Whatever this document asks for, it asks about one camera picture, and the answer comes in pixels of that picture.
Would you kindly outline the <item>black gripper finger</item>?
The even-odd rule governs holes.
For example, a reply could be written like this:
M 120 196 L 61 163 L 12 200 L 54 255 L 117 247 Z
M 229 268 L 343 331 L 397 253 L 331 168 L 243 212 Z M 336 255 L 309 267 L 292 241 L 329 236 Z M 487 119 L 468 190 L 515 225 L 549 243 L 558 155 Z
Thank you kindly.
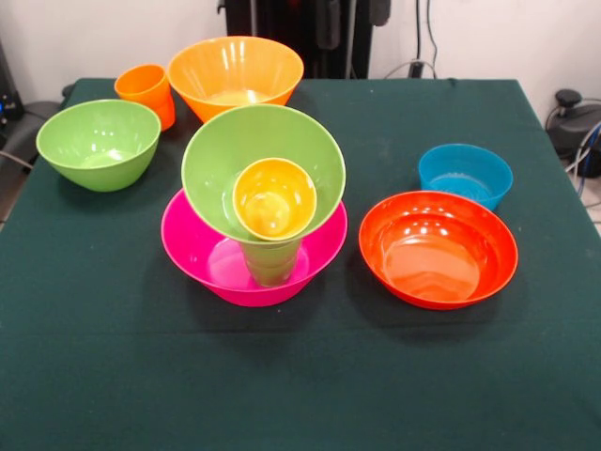
M 339 0 L 316 1 L 316 45 L 333 50 L 340 43 L 341 8 Z
M 369 23 L 372 26 L 384 26 L 391 17 L 391 0 L 369 1 Z

